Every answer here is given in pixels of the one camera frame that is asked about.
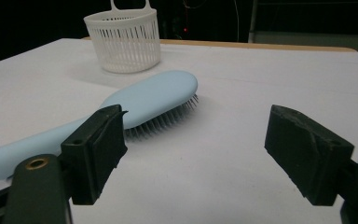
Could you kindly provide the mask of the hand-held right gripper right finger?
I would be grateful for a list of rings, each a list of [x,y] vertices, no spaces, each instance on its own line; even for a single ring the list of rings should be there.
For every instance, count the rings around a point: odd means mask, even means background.
[[[350,160],[354,145],[289,107],[273,105],[265,138],[268,154],[313,205],[332,205],[337,174]]]

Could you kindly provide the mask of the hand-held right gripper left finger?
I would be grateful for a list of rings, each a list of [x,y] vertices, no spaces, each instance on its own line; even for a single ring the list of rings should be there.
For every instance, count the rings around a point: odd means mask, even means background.
[[[61,144],[60,159],[69,169],[73,204],[93,205],[128,148],[120,105],[97,110]]]

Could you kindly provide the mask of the light blue hairbrush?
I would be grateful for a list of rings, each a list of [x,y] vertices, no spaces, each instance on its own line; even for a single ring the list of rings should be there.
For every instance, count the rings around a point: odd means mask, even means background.
[[[198,102],[196,77],[185,71],[167,71],[116,91],[101,104],[102,108],[120,105],[124,136],[142,139],[162,132],[181,121]],[[58,155],[60,144],[85,120],[78,119],[0,147],[0,180],[14,174],[22,161],[40,154]]]

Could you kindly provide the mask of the white table mat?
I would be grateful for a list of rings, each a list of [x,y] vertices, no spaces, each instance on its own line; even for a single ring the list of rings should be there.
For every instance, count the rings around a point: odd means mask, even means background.
[[[159,71],[192,73],[193,113],[131,142],[75,224],[340,224],[311,205],[264,147],[273,105],[304,113],[353,143],[358,158],[358,52],[165,44]],[[92,44],[61,39],[0,62],[0,146],[93,113],[138,80],[105,72]]]

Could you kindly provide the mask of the white metal desk frame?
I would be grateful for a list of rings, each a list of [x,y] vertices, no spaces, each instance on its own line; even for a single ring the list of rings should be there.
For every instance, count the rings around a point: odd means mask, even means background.
[[[254,0],[248,41],[358,51],[358,0]]]

